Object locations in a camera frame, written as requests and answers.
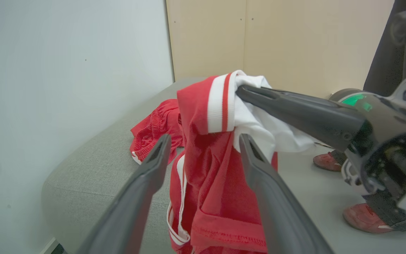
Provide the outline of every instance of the baseboard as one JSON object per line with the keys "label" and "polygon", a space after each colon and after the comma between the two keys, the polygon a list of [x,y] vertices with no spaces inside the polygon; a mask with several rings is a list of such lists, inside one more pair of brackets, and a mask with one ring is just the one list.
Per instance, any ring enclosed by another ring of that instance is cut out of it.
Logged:
{"label": "baseboard", "polygon": [[56,238],[52,238],[51,241],[48,242],[48,244],[45,246],[45,248],[40,252],[40,254],[51,254],[54,249],[58,246],[58,241]]}

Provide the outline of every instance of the person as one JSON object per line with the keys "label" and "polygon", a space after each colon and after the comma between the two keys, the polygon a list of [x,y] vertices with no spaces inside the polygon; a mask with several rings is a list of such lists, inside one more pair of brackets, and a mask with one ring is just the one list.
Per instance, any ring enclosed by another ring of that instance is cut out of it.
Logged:
{"label": "person", "polygon": [[[400,82],[406,78],[406,42],[397,46],[390,36],[393,17],[406,10],[406,0],[395,0],[382,38],[377,47],[364,91],[390,96]],[[316,166],[335,172],[341,171],[346,160],[342,151],[331,151],[314,157]],[[396,201],[389,192],[378,191],[363,196],[365,203],[344,209],[343,217],[352,227],[369,233],[386,233],[393,230],[406,231],[406,211],[395,209]]]}

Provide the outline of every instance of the red garment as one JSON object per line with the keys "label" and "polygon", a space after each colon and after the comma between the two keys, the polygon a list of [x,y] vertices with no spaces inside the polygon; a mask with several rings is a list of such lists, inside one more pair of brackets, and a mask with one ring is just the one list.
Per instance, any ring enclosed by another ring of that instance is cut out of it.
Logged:
{"label": "red garment", "polygon": [[179,254],[267,252],[256,197],[233,147],[232,79],[211,77],[177,93],[185,150],[172,167],[167,223]]}
{"label": "red garment", "polygon": [[147,157],[159,138],[169,134],[172,138],[169,163],[176,157],[176,148],[183,146],[183,132],[178,101],[163,101],[147,118],[131,129],[134,140],[129,150],[139,164]]}

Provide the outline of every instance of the red shoe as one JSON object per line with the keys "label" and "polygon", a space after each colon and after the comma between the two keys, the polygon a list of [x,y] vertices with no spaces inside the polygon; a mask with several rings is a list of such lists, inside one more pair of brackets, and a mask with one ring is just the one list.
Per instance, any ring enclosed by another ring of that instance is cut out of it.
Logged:
{"label": "red shoe", "polygon": [[313,158],[314,164],[320,167],[321,169],[326,169],[330,171],[341,171],[341,164],[337,163],[335,158],[329,152],[327,154],[318,155]]}
{"label": "red shoe", "polygon": [[344,209],[343,217],[349,225],[364,232],[380,234],[393,231],[366,203]]}

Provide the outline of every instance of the beige panel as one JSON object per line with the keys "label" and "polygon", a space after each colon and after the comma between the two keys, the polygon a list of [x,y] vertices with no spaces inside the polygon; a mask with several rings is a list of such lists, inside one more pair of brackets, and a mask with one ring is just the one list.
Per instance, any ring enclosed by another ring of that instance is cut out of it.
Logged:
{"label": "beige panel", "polygon": [[245,0],[167,0],[176,80],[243,68]]}
{"label": "beige panel", "polygon": [[247,0],[244,71],[324,97],[363,88],[392,0]]}

